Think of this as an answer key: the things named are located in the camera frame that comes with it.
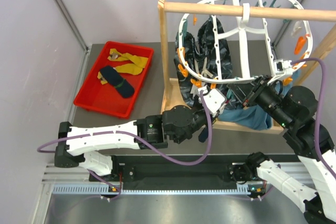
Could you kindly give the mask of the navy sock with santa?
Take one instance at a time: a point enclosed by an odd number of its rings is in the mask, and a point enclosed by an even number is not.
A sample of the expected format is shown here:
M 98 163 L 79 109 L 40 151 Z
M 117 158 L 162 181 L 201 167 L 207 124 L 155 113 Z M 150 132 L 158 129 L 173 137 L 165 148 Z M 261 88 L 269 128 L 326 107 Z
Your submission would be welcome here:
M 201 142 L 201 143 L 205 143 L 209 139 L 210 136 L 211 136 L 211 133 L 210 133 L 208 127 L 205 127 L 200 132 L 200 134 L 198 136 L 198 141 Z

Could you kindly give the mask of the white round clip hanger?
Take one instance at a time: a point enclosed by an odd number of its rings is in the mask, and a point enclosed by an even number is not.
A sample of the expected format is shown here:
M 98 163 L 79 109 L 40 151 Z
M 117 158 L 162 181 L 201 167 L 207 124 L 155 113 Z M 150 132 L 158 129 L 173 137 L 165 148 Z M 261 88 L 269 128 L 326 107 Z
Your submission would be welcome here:
M 201 7 L 214 7 L 216 1 L 223 1 L 226 2 L 227 0 L 202 0 L 199 2 L 199 5 Z M 267 49 L 267 55 L 268 55 L 268 61 L 269 66 L 271 70 L 271 79 L 270 83 L 275 82 L 276 80 L 281 80 L 288 82 L 289 78 L 300 68 L 305 67 L 305 63 L 296 63 L 292 64 L 294 72 L 292 75 L 282 75 L 282 76 L 276 76 L 275 75 L 275 68 L 274 68 L 274 61 L 277 60 L 274 57 L 274 54 L 271 51 L 271 41 L 268 34 L 268 23 L 267 19 L 270 18 L 270 15 L 268 14 L 261 14 L 259 15 L 259 18 L 262 20 L 263 27 L 262 28 L 251 28 L 248 26 L 248 22 L 250 18 L 253 16 L 252 14 L 252 7 L 248 3 L 241 3 L 241 0 L 231 0 L 233 2 L 233 6 L 242 8 L 241 14 L 236 14 L 236 21 L 237 26 L 236 28 L 229 30 L 227 32 L 220 33 L 218 26 L 217 26 L 217 16 L 219 16 L 219 13 L 210 12 L 210 17 L 213 19 L 213 32 L 215 37 L 215 49 L 216 49 L 216 61 L 217 61 L 217 71 L 218 71 L 218 77 L 214 79 L 210 79 L 207 77 L 204 77 L 201 74 L 195 73 L 188 65 L 188 63 L 185 60 L 185 49 L 183 47 L 182 43 L 182 32 L 187 31 L 187 18 L 190 14 L 196 15 L 197 11 L 191 10 L 188 8 L 183 9 L 183 17 L 179 24 L 179 31 L 178 31 L 178 48 L 177 48 L 177 54 L 179 56 L 180 62 L 182 64 L 183 70 L 186 73 L 189 73 L 190 75 L 194 76 L 199 83 L 214 83 L 214 84 L 227 84 L 227 83 L 240 83 L 244 81 L 251 81 L 254 80 L 256 77 L 251 76 L 250 70 L 249 70 L 249 63 L 248 63 L 248 40 L 247 35 L 248 34 L 256 34 L 256 35 L 262 35 L 265 39 L 266 43 L 266 49 Z M 303 10 L 303 6 L 297 1 L 297 0 L 286 0 L 292 4 L 293 10 Z M 260 7 L 262 10 L 267 10 L 265 3 L 263 0 L 257 0 L 256 6 Z M 228 37 L 231 37 L 233 35 L 238 35 L 239 38 L 239 56 L 240 56 L 240 67 L 241 67 L 241 77 L 234 77 L 231 79 L 223 79 L 220 69 L 220 58 L 219 58 L 219 41 L 221 39 L 226 39 Z

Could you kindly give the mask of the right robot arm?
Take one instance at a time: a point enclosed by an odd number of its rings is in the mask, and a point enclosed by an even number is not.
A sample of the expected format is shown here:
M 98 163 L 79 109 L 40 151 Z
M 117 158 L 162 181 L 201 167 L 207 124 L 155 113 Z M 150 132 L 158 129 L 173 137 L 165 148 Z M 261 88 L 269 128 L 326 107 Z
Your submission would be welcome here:
M 250 154 L 241 165 L 230 165 L 230 178 L 244 183 L 264 180 L 290 199 L 307 223 L 335 223 L 335 148 L 328 130 L 317 122 L 318 102 L 306 87 L 294 86 L 282 95 L 268 81 L 269 77 L 260 76 L 228 87 L 243 106 L 260 106 L 285 129 L 284 139 L 315 188 L 305 186 L 261 152 Z

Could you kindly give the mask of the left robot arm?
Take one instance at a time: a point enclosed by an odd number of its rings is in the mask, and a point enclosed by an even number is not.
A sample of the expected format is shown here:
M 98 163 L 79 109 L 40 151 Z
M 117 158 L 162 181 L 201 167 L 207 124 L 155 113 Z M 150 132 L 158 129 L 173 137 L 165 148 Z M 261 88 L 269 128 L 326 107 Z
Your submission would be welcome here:
M 212 125 L 226 103 L 215 101 L 206 105 L 210 117 L 206 116 L 202 105 L 194 109 L 177 105 L 160 115 L 115 126 L 82 128 L 62 122 L 59 126 L 61 142 L 56 146 L 54 164 L 59 168 L 82 167 L 114 180 L 119 168 L 113 158 L 100 154 L 100 150 L 167 148 L 169 140 L 180 144 L 191 139 L 204 125 Z

